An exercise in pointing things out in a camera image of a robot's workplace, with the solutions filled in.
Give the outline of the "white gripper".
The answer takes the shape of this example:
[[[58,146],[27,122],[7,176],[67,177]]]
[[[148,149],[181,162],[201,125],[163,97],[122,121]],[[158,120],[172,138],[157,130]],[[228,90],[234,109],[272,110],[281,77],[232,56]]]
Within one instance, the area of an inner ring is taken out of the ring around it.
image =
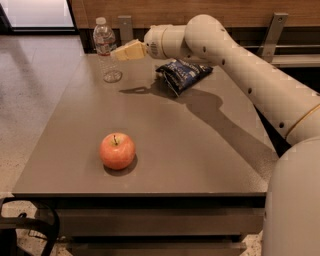
[[[155,59],[182,59],[188,56],[184,34],[185,25],[153,25],[145,34],[144,43],[131,40],[113,50],[111,56],[117,61],[142,59],[147,53]]]

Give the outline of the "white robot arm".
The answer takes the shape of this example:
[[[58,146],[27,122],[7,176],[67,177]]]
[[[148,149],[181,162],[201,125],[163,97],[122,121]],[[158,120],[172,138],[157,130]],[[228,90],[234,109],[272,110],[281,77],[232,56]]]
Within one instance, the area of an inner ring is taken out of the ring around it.
[[[223,69],[291,145],[272,172],[265,204],[262,256],[320,256],[320,97],[236,43],[215,18],[154,25],[111,56],[180,58]]]

